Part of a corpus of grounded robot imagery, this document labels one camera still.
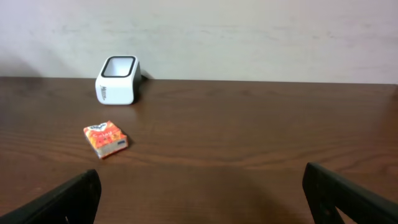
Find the orange box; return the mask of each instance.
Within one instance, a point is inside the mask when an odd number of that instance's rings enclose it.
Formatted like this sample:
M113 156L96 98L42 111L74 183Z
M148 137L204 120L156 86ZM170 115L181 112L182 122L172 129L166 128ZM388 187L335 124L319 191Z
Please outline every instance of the orange box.
M128 146L127 136L111 121L86 127L83 131L100 159Z

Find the white device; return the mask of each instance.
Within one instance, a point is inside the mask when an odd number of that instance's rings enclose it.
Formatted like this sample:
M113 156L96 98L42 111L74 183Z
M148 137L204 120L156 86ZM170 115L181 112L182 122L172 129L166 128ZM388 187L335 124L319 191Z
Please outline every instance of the white device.
M140 82L137 57L109 57L95 81L97 99L105 105L129 105L138 97Z

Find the black object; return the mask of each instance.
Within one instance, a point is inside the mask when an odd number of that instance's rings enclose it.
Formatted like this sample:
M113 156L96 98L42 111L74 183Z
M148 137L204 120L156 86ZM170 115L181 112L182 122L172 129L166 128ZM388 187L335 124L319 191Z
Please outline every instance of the black object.
M337 208L358 224L396 224L398 205L315 163L308 163L303 189L316 224L344 223Z
M397 204L318 164L307 164L303 189L316 224L344 223L336 207L359 224L398 224ZM88 170L1 217L0 223L93 223L100 197L100 178L95 170Z
M0 217L0 223L93 223L100 197L100 178L95 170L88 170L21 208Z

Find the wood grain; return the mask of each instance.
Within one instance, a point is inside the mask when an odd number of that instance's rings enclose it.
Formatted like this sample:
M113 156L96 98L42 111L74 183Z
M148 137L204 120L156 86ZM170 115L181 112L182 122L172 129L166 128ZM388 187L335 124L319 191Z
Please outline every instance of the wood grain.
M94 82L0 78L0 214L94 168L96 223L312 223L310 161L398 202L395 85L153 80L105 106ZM107 120L133 144L102 161L83 128Z

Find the small orange package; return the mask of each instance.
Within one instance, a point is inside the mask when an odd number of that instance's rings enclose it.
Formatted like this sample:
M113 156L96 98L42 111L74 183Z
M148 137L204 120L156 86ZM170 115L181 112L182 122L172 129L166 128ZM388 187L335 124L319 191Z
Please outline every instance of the small orange package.
M127 136L111 121L83 129L87 140L100 159L127 147Z

